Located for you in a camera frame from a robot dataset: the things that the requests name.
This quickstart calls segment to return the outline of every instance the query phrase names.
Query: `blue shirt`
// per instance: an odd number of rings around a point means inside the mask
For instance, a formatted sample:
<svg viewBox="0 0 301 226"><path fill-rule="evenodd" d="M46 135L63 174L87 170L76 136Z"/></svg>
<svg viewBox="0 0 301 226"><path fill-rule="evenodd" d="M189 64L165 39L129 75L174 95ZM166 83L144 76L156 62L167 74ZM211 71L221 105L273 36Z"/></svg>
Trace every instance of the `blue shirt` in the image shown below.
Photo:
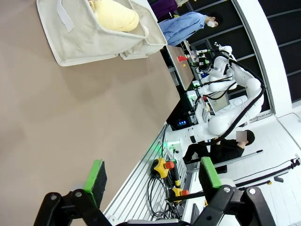
<svg viewBox="0 0 301 226"><path fill-rule="evenodd" d="M159 23L168 45L176 46L205 26L206 15L197 12L186 13L180 17Z"/></svg>

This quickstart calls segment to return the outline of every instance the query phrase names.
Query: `yellow cloth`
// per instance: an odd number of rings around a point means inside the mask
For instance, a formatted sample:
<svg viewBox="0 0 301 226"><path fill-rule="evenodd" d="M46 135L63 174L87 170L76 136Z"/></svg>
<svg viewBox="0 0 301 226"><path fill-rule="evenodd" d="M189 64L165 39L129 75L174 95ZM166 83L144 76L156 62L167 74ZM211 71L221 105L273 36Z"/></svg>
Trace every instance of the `yellow cloth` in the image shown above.
<svg viewBox="0 0 301 226"><path fill-rule="evenodd" d="M97 21L108 30L129 32L139 23L138 14L113 0L92 0L89 4Z"/></svg>

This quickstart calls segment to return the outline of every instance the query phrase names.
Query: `red button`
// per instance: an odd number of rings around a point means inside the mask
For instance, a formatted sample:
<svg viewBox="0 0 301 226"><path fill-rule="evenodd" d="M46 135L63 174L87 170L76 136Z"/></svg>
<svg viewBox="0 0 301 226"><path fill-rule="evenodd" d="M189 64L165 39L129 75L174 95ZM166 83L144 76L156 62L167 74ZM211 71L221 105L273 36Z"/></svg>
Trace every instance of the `red button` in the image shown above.
<svg viewBox="0 0 301 226"><path fill-rule="evenodd" d="M181 195L189 195L189 191L188 190L183 190L183 191L181 191Z"/></svg>
<svg viewBox="0 0 301 226"><path fill-rule="evenodd" d="M172 169L174 167L174 162L173 161L168 161L167 163L164 164L165 169Z"/></svg>

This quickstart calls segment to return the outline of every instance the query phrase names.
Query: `person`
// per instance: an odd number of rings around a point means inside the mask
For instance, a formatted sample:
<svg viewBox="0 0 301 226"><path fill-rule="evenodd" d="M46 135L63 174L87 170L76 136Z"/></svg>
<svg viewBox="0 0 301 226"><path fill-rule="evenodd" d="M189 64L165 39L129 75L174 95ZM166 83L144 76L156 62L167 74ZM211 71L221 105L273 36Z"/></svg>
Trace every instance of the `person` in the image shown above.
<svg viewBox="0 0 301 226"><path fill-rule="evenodd" d="M255 135L250 130L245 130L246 132L246 141L237 141L237 140L226 140L223 139L215 145L210 146L210 153L207 151L207 147L199 144L192 144L188 147L188 150L183 157L185 163L191 161L194 153L198 154L199 158L210 157L213 164L217 164L223 161L228 161L241 157L245 146L252 144L255 140Z"/></svg>
<svg viewBox="0 0 301 226"><path fill-rule="evenodd" d="M205 24L209 27L220 26L223 19L217 13L206 16L197 12L189 12L182 16L159 23L168 45L176 46L189 38L196 31L203 29Z"/></svg>

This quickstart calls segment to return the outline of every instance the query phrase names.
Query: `black hair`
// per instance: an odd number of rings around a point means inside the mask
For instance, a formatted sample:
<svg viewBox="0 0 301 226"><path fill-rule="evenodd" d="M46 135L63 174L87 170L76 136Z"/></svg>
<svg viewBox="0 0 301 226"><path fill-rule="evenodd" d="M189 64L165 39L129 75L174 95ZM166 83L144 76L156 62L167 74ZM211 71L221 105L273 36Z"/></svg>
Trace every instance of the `black hair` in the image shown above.
<svg viewBox="0 0 301 226"><path fill-rule="evenodd" d="M215 17L215 21L218 22L218 25L221 25L224 21L222 15L216 12L210 13L207 16Z"/></svg>
<svg viewBox="0 0 301 226"><path fill-rule="evenodd" d="M251 143L254 142L255 140L255 135L252 131L250 130L245 130L246 131L246 140L248 141L248 143L246 144L246 146L250 145Z"/></svg>

